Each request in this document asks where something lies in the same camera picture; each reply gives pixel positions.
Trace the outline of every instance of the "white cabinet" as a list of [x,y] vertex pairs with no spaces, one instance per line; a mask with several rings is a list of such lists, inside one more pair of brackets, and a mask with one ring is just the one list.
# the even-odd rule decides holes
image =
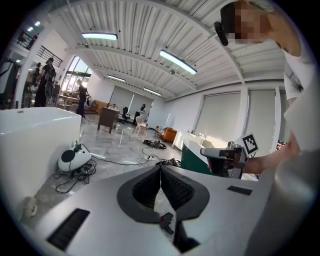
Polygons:
[[178,149],[182,150],[184,140],[190,140],[202,145],[203,141],[206,139],[185,131],[177,131],[172,147],[176,146]]

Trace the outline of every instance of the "black metal railing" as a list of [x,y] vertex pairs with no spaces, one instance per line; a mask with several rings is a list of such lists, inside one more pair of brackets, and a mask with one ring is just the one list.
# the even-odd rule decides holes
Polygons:
[[[28,35],[26,32],[21,30],[21,32],[18,33],[14,37],[13,41],[16,42],[18,45],[21,45],[23,48],[30,50],[32,45],[35,42],[35,39],[33,39],[30,35]],[[49,58],[52,57],[53,58],[53,65],[55,65],[58,68],[60,67],[60,65],[63,61],[58,56],[56,56],[54,53],[52,53],[47,48],[45,48],[43,45],[41,45],[41,47],[38,50],[38,52],[36,53],[36,55],[38,55],[40,58],[42,58],[45,62]]]
[[47,61],[49,58],[53,58],[53,65],[60,67],[60,64],[62,63],[62,59],[60,59],[58,56],[54,55],[51,51],[49,51],[47,48],[45,48],[43,45],[41,45],[40,49],[36,53],[40,58]]

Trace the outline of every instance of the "white robot vacuum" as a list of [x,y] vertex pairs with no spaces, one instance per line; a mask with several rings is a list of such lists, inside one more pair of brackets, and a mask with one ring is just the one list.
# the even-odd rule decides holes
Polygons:
[[58,167],[62,172],[69,173],[84,166],[91,160],[91,157],[87,148],[82,144],[78,144],[63,152],[59,157]]

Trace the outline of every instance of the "tiled floor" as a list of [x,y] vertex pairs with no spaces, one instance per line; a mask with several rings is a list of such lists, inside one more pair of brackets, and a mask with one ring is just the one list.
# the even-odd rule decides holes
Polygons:
[[[155,135],[154,130],[149,130],[146,134],[140,136],[140,139],[132,131],[132,124],[117,124],[116,129],[109,134],[109,128],[101,126],[100,130],[97,130],[98,115],[87,115],[86,121],[81,123],[80,128],[80,143],[83,143],[91,153],[105,157],[106,160],[111,160],[118,163],[124,164],[136,164],[137,158],[143,155],[142,149],[146,147],[143,144],[145,139],[148,140],[160,140],[158,135]],[[166,143],[166,150],[152,149],[152,151],[163,159],[175,158],[181,160],[181,151],[179,149],[172,148],[170,143]],[[144,149],[144,152],[149,154],[150,149]],[[111,176],[123,174],[135,169],[142,168],[139,165],[118,165],[111,162],[105,162],[97,160],[96,173],[90,177],[90,183],[95,181],[109,178]],[[67,177],[61,177],[55,179],[53,176],[49,177],[47,181],[42,185],[39,191],[36,193],[35,198],[37,199],[37,213],[35,216],[27,219],[22,218],[22,222],[34,228],[38,221],[44,216],[51,208],[62,202],[67,197],[70,197],[73,193],[80,190],[83,186],[86,186],[83,182],[78,182],[67,194],[59,194],[55,191],[55,187],[61,183],[68,181]],[[65,190],[73,184],[68,183],[65,185]],[[171,212],[175,216],[174,210],[171,208],[168,199],[165,197],[164,193],[160,190],[157,197],[154,210],[160,215],[164,215],[167,212]],[[170,225],[171,229],[174,229],[175,220],[172,219]],[[168,235],[169,239],[173,239],[173,235]]]

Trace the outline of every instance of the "ceiling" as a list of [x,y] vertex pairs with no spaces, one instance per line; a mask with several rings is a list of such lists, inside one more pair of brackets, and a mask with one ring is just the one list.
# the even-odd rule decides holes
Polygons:
[[[284,55],[273,41],[221,45],[214,22],[228,2],[52,0],[47,12],[63,22],[73,39],[70,47],[100,77],[114,75],[170,100],[230,83],[283,79]],[[83,32],[113,33],[118,40],[84,39]],[[159,56],[161,50],[185,60],[197,74]]]

